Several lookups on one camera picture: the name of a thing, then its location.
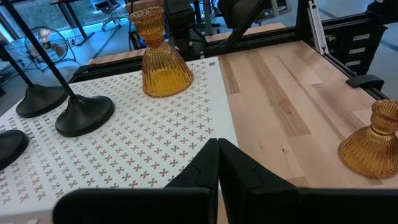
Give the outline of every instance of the black round base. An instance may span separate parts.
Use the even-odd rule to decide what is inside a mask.
[[[24,99],[17,106],[17,114],[21,118],[33,118],[52,111],[68,98],[61,86],[41,86],[35,84],[28,87]]]
[[[76,137],[101,127],[114,112],[111,99],[105,96],[69,99],[68,107],[55,122],[57,131],[65,137]]]
[[[0,171],[12,164],[25,151],[29,138],[18,130],[0,133]]]

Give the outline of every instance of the yellow glass vase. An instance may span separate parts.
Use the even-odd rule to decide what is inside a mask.
[[[372,125],[344,140],[338,150],[343,163],[372,179],[392,177],[398,172],[398,102],[380,100],[372,105]]]
[[[130,15],[147,45],[142,59],[144,92],[153,97],[171,96],[188,88],[193,74],[181,55],[164,41],[163,9],[150,7]]]

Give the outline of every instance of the wooden tabletop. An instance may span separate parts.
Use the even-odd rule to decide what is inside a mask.
[[[353,89],[307,44],[291,42],[222,55],[221,71],[239,147],[301,187],[397,188],[346,168],[341,141],[370,124],[375,100]]]
[[[255,34],[255,33],[259,33],[259,32],[265,32],[265,31],[270,31],[270,30],[275,30],[275,29],[281,29],[284,28],[285,26],[280,23],[274,23],[274,24],[269,24],[266,26],[259,26],[259,27],[252,27],[249,28],[244,35],[249,35],[249,34]],[[225,40],[229,37],[229,35],[231,35],[231,32],[226,32],[226,33],[222,33],[222,34],[214,34],[214,35],[209,35],[206,37],[206,40],[208,42],[214,42],[214,41],[218,41],[218,40]],[[100,57],[100,58],[94,58],[91,59],[88,64],[101,64],[101,63],[107,63],[107,62],[114,62],[117,60],[122,60],[122,59],[126,59],[126,58],[134,58],[134,57],[139,57],[144,55],[145,49],[139,49],[139,50],[133,50],[133,51],[129,51],[129,52],[123,52],[120,54],[114,54],[114,55],[109,55],[109,56],[105,56],[105,57]]]
[[[145,9],[148,7],[154,7],[154,6],[163,6],[163,0],[140,0],[140,1],[134,1],[133,5],[132,5],[132,10],[138,11],[141,9]],[[124,7],[126,8],[126,11],[128,13],[131,13],[131,2],[127,3],[126,6]]]

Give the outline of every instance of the cross pattern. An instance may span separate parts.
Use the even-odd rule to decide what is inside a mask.
[[[0,205],[15,207],[18,213],[27,204],[42,207],[78,188],[165,186],[207,139],[220,133],[219,127],[226,126],[215,124],[223,109],[211,104],[220,102],[212,86],[219,91],[223,84],[221,75],[217,81],[213,78],[217,75],[209,69],[215,66],[210,68],[209,62],[218,63],[215,58],[190,62],[193,84],[168,98],[145,95],[139,72],[72,84],[80,95],[108,96],[115,104],[107,123],[78,138],[65,138],[55,129],[67,101],[33,119],[7,112],[0,117],[0,130],[21,129],[30,143],[0,172]]]

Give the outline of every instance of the black metal pole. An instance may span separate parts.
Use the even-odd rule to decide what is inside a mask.
[[[62,77],[60,71],[56,68],[55,64],[51,61],[51,58],[47,55],[43,47],[40,45],[39,41],[37,41],[36,37],[30,31],[29,27],[26,25],[25,21],[19,15],[19,13],[15,10],[14,6],[10,3],[10,0],[2,0],[4,7],[7,9],[8,13],[11,17],[17,22],[21,30],[25,33],[26,37],[32,42],[32,45],[36,48],[37,52],[43,58],[44,62],[49,66],[55,77],[61,83],[62,87],[67,91],[70,98],[76,98],[75,93],[68,85],[67,81]]]
[[[0,44],[0,52],[3,54],[5,59],[15,68],[17,73],[21,76],[21,78],[26,82],[28,87],[33,87],[34,84],[32,81],[26,76],[24,71],[18,66],[17,62],[11,57],[11,55],[8,53],[6,48]]]

